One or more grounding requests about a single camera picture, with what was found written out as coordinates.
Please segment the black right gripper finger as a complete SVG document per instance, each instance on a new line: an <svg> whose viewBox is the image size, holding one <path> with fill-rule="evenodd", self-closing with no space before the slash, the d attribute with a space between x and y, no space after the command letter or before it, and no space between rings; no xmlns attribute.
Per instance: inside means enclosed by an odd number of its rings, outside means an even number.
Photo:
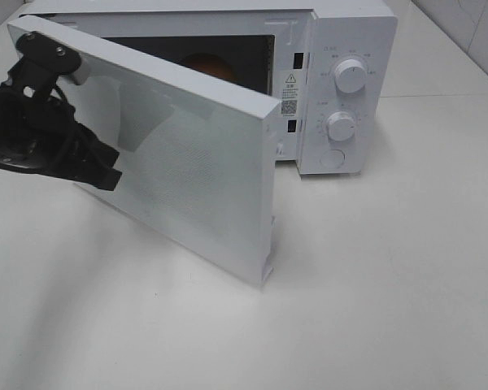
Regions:
<svg viewBox="0 0 488 390"><path fill-rule="evenodd" d="M53 170L45 171L45 176L90 184L96 189L114 190L122 176L121 171L97 164L82 163L60 165Z"/></svg>

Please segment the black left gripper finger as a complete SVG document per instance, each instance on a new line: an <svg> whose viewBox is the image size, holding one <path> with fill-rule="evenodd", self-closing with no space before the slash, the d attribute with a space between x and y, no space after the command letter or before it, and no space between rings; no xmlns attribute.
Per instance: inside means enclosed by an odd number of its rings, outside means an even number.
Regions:
<svg viewBox="0 0 488 390"><path fill-rule="evenodd" d="M113 167L119 152L102 142L93 132L74 132L72 134L71 162L75 166L83 164L104 164Z"/></svg>

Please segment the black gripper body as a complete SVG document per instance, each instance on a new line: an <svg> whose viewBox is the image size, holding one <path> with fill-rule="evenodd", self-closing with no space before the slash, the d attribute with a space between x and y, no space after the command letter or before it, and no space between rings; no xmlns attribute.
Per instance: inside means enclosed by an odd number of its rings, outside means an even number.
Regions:
<svg viewBox="0 0 488 390"><path fill-rule="evenodd" d="M57 76L26 58L0 85L0 162L71 163L72 134L89 132Z"/></svg>

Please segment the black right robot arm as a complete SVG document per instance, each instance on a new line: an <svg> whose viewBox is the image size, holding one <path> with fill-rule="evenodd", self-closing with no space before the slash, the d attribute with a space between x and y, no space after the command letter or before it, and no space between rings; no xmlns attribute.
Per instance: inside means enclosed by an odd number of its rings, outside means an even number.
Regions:
<svg viewBox="0 0 488 390"><path fill-rule="evenodd" d="M50 63L23 57L0 84L0 169L93 185L112 191L121 172L117 150L75 118L57 85L81 59Z"/></svg>

